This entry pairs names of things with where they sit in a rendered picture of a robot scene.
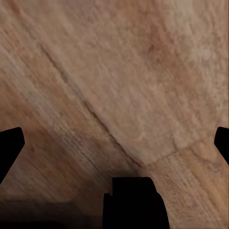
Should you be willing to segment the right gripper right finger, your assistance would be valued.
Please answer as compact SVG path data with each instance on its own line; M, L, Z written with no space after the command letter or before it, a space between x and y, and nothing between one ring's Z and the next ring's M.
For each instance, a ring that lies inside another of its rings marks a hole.
M229 164L229 128L218 127L214 144Z

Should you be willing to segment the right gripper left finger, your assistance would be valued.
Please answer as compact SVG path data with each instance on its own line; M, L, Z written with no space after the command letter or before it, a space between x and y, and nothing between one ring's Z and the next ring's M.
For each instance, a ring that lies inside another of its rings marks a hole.
M0 184L24 146L21 127L0 132Z

